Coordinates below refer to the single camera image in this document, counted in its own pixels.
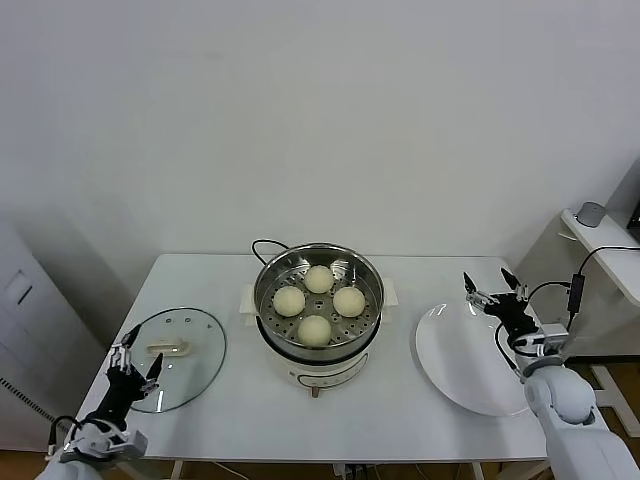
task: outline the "white cabinet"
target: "white cabinet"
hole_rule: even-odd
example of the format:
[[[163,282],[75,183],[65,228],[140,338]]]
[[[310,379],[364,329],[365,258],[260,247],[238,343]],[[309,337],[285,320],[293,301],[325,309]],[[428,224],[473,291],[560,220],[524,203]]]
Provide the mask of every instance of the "white cabinet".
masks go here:
[[[104,354],[24,243],[0,222],[0,449],[46,449],[51,417],[76,413]]]

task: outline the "black cable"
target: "black cable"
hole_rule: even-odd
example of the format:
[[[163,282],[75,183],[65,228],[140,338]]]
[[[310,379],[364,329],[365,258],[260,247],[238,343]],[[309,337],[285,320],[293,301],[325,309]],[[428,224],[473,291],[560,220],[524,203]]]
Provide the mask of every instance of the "black cable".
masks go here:
[[[496,333],[493,336],[494,340],[496,341],[496,346],[498,347],[498,350],[500,350],[500,353],[502,354],[502,356],[504,357],[505,361],[509,364],[509,367],[511,368],[511,370],[517,370],[518,367],[516,366],[515,363],[513,363],[513,360],[511,360],[509,358],[509,356],[506,354],[506,352],[504,351],[504,349],[502,348],[502,345],[500,345],[500,329],[504,327],[504,325],[502,323],[500,323],[500,325],[498,325],[498,328],[496,328]]]
[[[573,319],[576,318],[575,313],[569,314],[569,323],[567,323],[567,332],[571,331],[571,324],[573,323]]]
[[[76,433],[78,432],[78,430],[81,429],[83,426],[87,425],[88,423],[90,423],[92,425],[95,425],[98,428],[100,428],[102,426],[105,426],[105,425],[108,428],[111,428],[106,422],[103,422],[101,420],[94,419],[94,418],[85,418],[84,420],[82,420],[80,422],[76,421],[76,423],[73,424],[73,429],[71,430],[71,440],[72,441],[75,440]],[[110,462],[111,460],[114,459],[114,455],[113,454],[107,455],[106,457],[96,457],[94,455],[89,455],[87,453],[81,452],[77,447],[75,447],[73,449],[73,451],[80,458],[83,458],[85,460],[90,460],[90,461],[93,461],[93,462]]]
[[[538,358],[538,355],[535,353],[523,352],[522,350],[518,350],[517,348],[514,348],[513,351],[518,355],[522,355],[523,357]]]
[[[571,282],[544,282],[541,283],[540,285],[538,285],[536,288],[534,288],[531,293],[529,294],[529,300],[531,300],[531,298],[533,298],[533,296],[541,289],[543,289],[544,287],[549,287],[551,285],[558,285],[560,287],[565,287],[565,288],[570,288],[571,287]]]
[[[58,443],[56,428],[58,428],[58,424],[63,420],[69,420],[73,424],[74,429],[80,428],[80,422],[70,415],[62,415],[51,422],[51,428],[49,430],[49,445],[47,448],[48,455],[53,455],[55,451],[56,444]]]
[[[345,465],[345,468],[348,468],[348,469],[349,469],[349,471],[351,472],[351,478],[352,478],[352,480],[355,480],[355,479],[356,479],[356,466],[355,466],[355,465],[353,465],[353,464],[351,464],[351,463],[347,463],[347,464]]]
[[[266,265],[267,262],[256,251],[256,245],[258,245],[259,243],[272,243],[274,245],[278,245],[278,246],[284,248],[285,250],[289,250],[289,247],[287,245],[285,245],[282,242],[278,242],[277,240],[270,240],[268,238],[259,238],[258,240],[254,240],[253,243],[251,244],[251,251],[256,256],[256,258],[262,262],[263,265]]]
[[[596,253],[598,253],[600,250],[631,250],[631,251],[640,251],[640,247],[598,247],[595,250],[592,250],[591,252],[589,252],[589,255],[587,255],[585,257],[585,259],[582,262],[582,265],[580,265],[580,269],[578,270],[578,275],[582,275],[582,270],[584,269],[585,265],[587,264],[587,262],[589,261],[589,259],[591,257],[593,257]]]

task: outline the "table leg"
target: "table leg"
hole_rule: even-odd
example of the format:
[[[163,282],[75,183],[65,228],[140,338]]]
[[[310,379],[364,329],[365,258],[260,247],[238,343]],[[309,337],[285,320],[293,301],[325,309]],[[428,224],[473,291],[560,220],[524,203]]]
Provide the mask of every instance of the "table leg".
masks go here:
[[[549,462],[515,462],[508,466],[496,477],[497,480],[529,480],[549,468]]]
[[[633,410],[627,403],[627,399],[622,395],[607,367],[604,365],[592,365],[591,371],[602,386],[602,390],[595,391],[598,407],[612,407],[627,435],[632,438],[640,437],[640,422],[638,422]]]
[[[482,472],[482,464],[480,462],[471,462],[471,469],[473,470],[474,480],[484,480],[484,473]]]

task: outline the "white table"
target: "white table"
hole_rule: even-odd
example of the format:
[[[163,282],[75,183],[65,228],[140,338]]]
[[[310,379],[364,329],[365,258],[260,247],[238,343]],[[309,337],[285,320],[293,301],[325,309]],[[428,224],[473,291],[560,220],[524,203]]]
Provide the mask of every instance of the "white table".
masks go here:
[[[504,261],[369,258],[383,277],[394,281],[399,306],[394,307],[393,321],[381,326],[359,376],[312,399],[307,390],[286,383],[272,370],[268,347],[238,313],[243,286],[253,283],[261,268],[254,257],[160,256],[118,339],[158,311],[197,307],[223,325],[228,353],[212,385],[187,405],[162,414],[129,413],[129,427],[149,438],[147,457],[314,463],[546,458],[544,435],[530,411],[509,418],[467,411],[439,392],[412,353],[422,315],[464,295],[462,272],[483,290],[504,291]],[[100,373],[78,418],[97,407],[107,385]]]

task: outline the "white plate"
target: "white plate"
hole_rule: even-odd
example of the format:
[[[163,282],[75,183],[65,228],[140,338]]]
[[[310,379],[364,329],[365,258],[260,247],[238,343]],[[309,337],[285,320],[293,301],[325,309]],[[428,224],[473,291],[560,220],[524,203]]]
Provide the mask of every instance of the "white plate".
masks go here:
[[[495,345],[498,324],[466,301],[443,303],[420,320],[416,351],[426,374],[447,397],[473,412],[502,417],[529,407],[520,380]],[[506,337],[503,328],[500,341],[512,357]]]

